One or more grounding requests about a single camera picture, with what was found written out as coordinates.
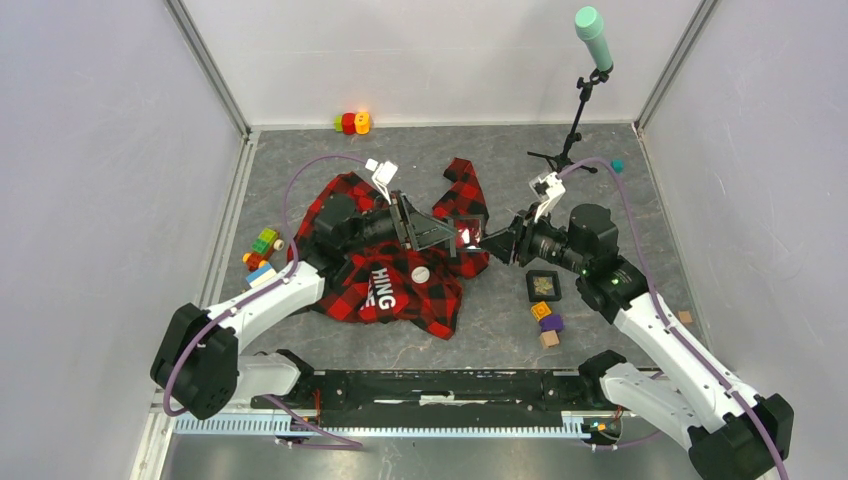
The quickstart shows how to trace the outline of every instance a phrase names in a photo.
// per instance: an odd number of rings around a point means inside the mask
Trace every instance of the mint green cylinder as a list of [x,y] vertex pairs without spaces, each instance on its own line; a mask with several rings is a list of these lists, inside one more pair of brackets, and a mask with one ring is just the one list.
[[574,16],[577,38],[583,40],[598,70],[606,72],[612,69],[612,56],[609,53],[607,39],[604,38],[604,19],[594,7],[583,7]]

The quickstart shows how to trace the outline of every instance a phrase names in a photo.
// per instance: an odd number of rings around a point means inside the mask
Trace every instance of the wall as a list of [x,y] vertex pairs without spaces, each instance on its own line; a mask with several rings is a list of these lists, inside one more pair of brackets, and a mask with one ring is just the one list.
[[5,2],[0,112],[0,478],[127,478],[237,135],[158,1]]
[[[585,0],[184,0],[253,125],[571,122]],[[631,121],[698,0],[596,0],[615,62],[584,118]]]
[[720,2],[646,138],[715,353],[795,408],[796,478],[843,478],[848,4],[795,5]]

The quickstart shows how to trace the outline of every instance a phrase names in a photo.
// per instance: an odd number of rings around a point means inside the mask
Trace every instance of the purple cube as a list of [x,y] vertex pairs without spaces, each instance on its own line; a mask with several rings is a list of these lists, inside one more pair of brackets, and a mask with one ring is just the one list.
[[548,315],[547,317],[541,319],[539,321],[539,326],[542,327],[543,332],[550,332],[551,330],[559,333],[565,327],[562,323],[562,317],[558,313],[554,313]]

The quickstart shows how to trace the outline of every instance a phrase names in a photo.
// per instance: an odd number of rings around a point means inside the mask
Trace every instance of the plaid shirt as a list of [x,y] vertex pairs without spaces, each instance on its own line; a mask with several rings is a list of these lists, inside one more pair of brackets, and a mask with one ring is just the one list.
[[[444,172],[453,182],[450,190],[433,206],[433,215],[482,215],[488,220],[486,200],[468,160],[454,158]],[[332,194],[344,193],[364,212],[385,206],[385,200],[371,185],[354,173],[333,179],[310,205],[295,236],[298,244],[312,233],[312,222],[324,201]],[[338,287],[327,292],[309,310],[342,322],[388,323],[409,320],[431,334],[449,339],[456,331],[462,303],[462,285],[457,277],[473,278],[489,265],[488,253],[457,253],[437,245],[416,252],[404,250],[397,240],[366,248],[349,255],[353,271]],[[419,266],[430,271],[424,283],[411,279]]]

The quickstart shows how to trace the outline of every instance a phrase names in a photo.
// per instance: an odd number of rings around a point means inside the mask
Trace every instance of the tripod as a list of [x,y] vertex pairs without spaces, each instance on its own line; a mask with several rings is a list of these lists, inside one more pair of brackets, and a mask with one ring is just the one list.
[[[598,71],[596,68],[592,74],[589,75],[588,82],[583,77],[580,77],[577,80],[577,88],[580,89],[580,106],[577,107],[577,115],[574,116],[574,123],[571,124],[571,132],[569,132],[568,136],[565,137],[565,144],[562,146],[562,152],[559,155],[554,156],[536,152],[527,152],[527,155],[544,158],[545,161],[548,162],[548,166],[551,167],[551,170],[555,172],[560,172],[563,168],[573,165],[574,162],[568,158],[568,152],[571,150],[572,145],[583,139],[583,136],[577,131],[577,124],[580,123],[580,116],[583,115],[583,107],[585,107],[586,102],[592,98],[592,88],[599,83],[604,83],[609,80],[609,73],[611,71],[612,68],[605,72]],[[587,170],[590,173],[597,173],[598,171],[598,169],[594,167],[582,166],[580,168]]]

